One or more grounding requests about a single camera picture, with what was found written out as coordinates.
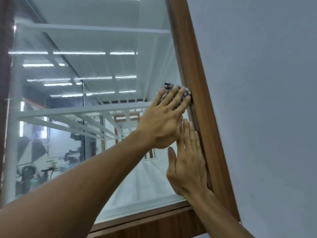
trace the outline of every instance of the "checkered cloth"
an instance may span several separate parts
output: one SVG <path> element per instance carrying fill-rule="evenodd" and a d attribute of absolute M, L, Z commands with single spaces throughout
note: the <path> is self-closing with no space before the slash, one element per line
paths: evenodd
<path fill-rule="evenodd" d="M 162 98 L 161 98 L 161 102 L 163 101 L 163 99 L 166 97 L 166 95 L 168 94 L 169 91 L 171 91 L 171 89 L 174 87 L 173 84 L 171 83 L 164 83 L 162 88 L 165 88 L 165 93 L 163 94 Z M 185 93 L 182 97 L 182 99 L 180 100 L 180 103 L 174 108 L 174 110 L 183 102 L 184 98 L 187 96 L 187 95 L 190 95 L 192 97 L 192 92 L 189 91 L 188 88 L 185 87 Z"/>

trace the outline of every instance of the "display cabinet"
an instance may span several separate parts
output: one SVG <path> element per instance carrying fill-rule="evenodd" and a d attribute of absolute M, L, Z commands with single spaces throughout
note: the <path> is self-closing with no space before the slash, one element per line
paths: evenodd
<path fill-rule="evenodd" d="M 186 0 L 16 0 L 16 7 L 10 90 L 0 106 L 2 205 L 120 142 L 169 82 L 192 90 L 183 116 L 201 136 L 209 188 L 239 219 Z M 204 233 L 167 167 L 167 149 L 150 150 L 89 237 Z"/>

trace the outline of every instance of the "glass panel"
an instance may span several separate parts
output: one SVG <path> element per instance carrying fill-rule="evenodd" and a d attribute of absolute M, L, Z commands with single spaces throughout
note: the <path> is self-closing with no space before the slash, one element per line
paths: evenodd
<path fill-rule="evenodd" d="M 181 85 L 165 0 L 17 1 L 6 202 L 120 142 L 164 82 Z M 167 166 L 150 150 L 96 223 L 184 200 Z"/>

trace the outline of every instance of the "person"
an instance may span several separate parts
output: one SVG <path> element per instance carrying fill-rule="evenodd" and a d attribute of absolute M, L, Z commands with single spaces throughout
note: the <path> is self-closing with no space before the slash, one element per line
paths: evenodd
<path fill-rule="evenodd" d="M 168 149 L 168 180 L 186 198 L 211 237 L 253 237 L 208 190 L 199 137 L 182 120 L 190 96 L 174 87 L 160 90 L 138 127 L 115 146 L 0 209 L 5 238 L 85 238 L 101 209 L 128 173 L 152 148 Z"/>

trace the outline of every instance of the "hand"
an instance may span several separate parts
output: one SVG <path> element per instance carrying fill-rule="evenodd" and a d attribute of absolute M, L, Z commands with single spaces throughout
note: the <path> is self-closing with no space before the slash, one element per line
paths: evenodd
<path fill-rule="evenodd" d="M 193 195 L 204 195 L 208 192 L 205 160 L 198 133 L 187 119 L 181 125 L 176 143 L 177 158 L 173 148 L 168 148 L 168 181 L 175 193 L 187 200 Z"/>
<path fill-rule="evenodd" d="M 184 98 L 180 106 L 173 109 L 180 103 L 181 98 L 185 93 L 185 88 L 173 87 L 172 90 L 160 103 L 161 97 L 165 93 L 165 88 L 162 88 L 152 105 L 142 116 L 137 130 L 146 134 L 147 141 L 151 142 L 152 148 L 167 148 L 179 136 L 180 126 L 182 124 L 182 114 L 185 112 L 191 97 Z"/>

